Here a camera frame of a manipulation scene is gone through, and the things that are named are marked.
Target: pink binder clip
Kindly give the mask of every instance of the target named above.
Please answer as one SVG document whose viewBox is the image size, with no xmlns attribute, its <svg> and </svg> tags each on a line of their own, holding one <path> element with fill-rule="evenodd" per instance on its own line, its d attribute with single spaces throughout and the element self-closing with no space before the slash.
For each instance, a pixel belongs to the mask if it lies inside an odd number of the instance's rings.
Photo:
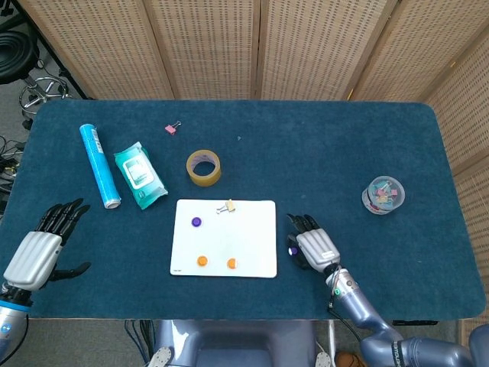
<svg viewBox="0 0 489 367">
<path fill-rule="evenodd" d="M 177 121 L 173 125 L 167 125 L 167 127 L 165 128 L 165 130 L 168 132 L 168 134 L 175 135 L 175 133 L 176 133 L 176 127 L 177 126 L 180 126 L 180 125 L 182 125 L 182 123 L 180 121 Z"/>
</svg>

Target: blue table mat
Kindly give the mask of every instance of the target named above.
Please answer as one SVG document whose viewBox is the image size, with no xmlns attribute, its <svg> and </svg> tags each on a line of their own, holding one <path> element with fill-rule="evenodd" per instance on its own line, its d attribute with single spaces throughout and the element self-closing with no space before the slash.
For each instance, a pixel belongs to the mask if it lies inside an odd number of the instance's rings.
<svg viewBox="0 0 489 367">
<path fill-rule="evenodd" d="M 180 120 L 171 136 L 164 127 Z M 94 124 L 122 197 L 104 209 L 79 134 Z M 113 154 L 140 141 L 170 194 L 141 211 Z M 212 187 L 193 184 L 186 159 L 221 159 Z M 361 192 L 397 178 L 406 201 L 369 213 Z M 83 197 L 82 217 L 58 261 L 92 267 L 33 295 L 33 317 L 325 319 L 324 278 L 288 257 L 286 213 L 308 213 L 328 232 L 363 292 L 387 319 L 473 317 L 485 305 L 436 117 L 418 103 L 82 101 L 42 107 L 0 227 L 0 268 L 54 203 Z M 274 279 L 170 275 L 176 201 L 274 200 Z"/>
</svg>

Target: clear plastic container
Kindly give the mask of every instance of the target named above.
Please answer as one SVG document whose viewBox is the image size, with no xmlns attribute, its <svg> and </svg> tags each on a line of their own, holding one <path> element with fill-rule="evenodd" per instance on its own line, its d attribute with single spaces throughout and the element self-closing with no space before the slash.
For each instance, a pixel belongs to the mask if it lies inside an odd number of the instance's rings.
<svg viewBox="0 0 489 367">
<path fill-rule="evenodd" d="M 373 214 L 383 216 L 404 202 L 406 193 L 401 183 L 391 176 L 379 176 L 361 194 L 361 201 Z"/>
</svg>

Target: woven partition panel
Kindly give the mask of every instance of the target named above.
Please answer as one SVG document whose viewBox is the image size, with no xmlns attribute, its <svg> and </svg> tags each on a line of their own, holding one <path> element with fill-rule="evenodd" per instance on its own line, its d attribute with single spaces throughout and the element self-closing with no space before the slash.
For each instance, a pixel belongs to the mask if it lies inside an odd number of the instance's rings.
<svg viewBox="0 0 489 367">
<path fill-rule="evenodd" d="M 488 20 L 489 1 L 403 1 L 354 99 L 417 100 Z"/>
<path fill-rule="evenodd" d="M 139 0 L 20 3 L 91 97 L 173 98 Z"/>
<path fill-rule="evenodd" d="M 489 167 L 457 182 L 456 187 L 487 297 L 489 294 Z M 470 332 L 483 323 L 489 323 L 489 304 L 479 317 L 461 321 L 461 342 L 467 345 Z"/>
<path fill-rule="evenodd" d="M 251 98 L 257 53 L 253 36 L 258 31 L 254 16 L 259 16 L 259 2 L 145 0 L 144 3 L 180 98 Z"/>
<path fill-rule="evenodd" d="M 340 99 L 388 3 L 270 0 L 261 98 Z"/>
<path fill-rule="evenodd" d="M 452 168 L 489 148 L 489 36 L 426 101 L 438 117 Z"/>
</svg>

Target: shoe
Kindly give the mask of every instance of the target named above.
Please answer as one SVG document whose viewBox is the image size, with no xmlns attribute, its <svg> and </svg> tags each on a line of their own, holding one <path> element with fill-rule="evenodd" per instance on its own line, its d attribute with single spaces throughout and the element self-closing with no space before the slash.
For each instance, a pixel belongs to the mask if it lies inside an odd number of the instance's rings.
<svg viewBox="0 0 489 367">
<path fill-rule="evenodd" d="M 348 352 L 337 352 L 335 362 L 336 367 L 367 367 L 361 357 Z"/>
</svg>

